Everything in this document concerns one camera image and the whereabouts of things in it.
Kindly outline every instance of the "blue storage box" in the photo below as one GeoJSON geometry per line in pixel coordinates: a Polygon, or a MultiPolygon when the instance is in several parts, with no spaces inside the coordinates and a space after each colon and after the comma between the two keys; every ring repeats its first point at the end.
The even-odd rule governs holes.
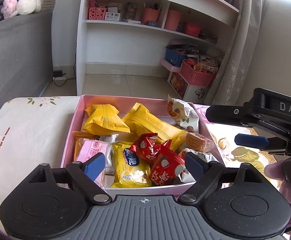
{"type": "Polygon", "coordinates": [[[176,67],[181,67],[182,61],[187,58],[188,58],[187,55],[179,54],[175,52],[174,50],[167,49],[166,51],[166,58],[165,58],[166,61],[168,61],[169,63],[171,63],[172,65],[176,67]]]}

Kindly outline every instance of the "screw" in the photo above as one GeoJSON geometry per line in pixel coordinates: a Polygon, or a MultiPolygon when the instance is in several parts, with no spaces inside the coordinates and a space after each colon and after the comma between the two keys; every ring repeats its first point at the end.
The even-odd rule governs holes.
{"type": "Polygon", "coordinates": [[[197,198],[192,194],[184,194],[181,196],[181,200],[184,202],[194,202],[197,200],[197,198]]]}
{"type": "Polygon", "coordinates": [[[93,199],[97,202],[106,202],[108,201],[109,196],[105,194],[98,194],[98,195],[95,195],[93,199]]]}

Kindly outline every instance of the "plush toy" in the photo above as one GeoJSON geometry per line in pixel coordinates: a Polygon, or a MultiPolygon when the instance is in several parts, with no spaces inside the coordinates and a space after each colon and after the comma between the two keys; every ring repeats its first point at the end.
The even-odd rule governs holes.
{"type": "Polygon", "coordinates": [[[37,13],[41,9],[41,0],[4,0],[1,13],[4,19],[16,16],[37,13]]]}

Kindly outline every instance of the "pink snack package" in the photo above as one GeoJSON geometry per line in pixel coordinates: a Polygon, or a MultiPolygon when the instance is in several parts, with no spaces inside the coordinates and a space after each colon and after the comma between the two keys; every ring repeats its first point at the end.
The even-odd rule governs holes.
{"type": "MultiPolygon", "coordinates": [[[[79,156],[77,158],[77,161],[86,162],[88,159],[93,157],[99,152],[102,152],[104,155],[106,155],[108,143],[101,142],[97,140],[85,140],[84,145],[82,146],[79,156]]],[[[104,170],[102,173],[99,174],[99,176],[95,179],[95,183],[104,189],[102,181],[104,179],[104,170]]]]}

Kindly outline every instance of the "curtain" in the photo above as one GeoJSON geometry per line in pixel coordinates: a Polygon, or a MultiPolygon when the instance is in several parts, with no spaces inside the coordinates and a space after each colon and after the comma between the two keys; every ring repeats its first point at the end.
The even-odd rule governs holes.
{"type": "Polygon", "coordinates": [[[206,105],[235,105],[253,56],[264,0],[239,0],[230,46],[204,100],[206,105]]]}

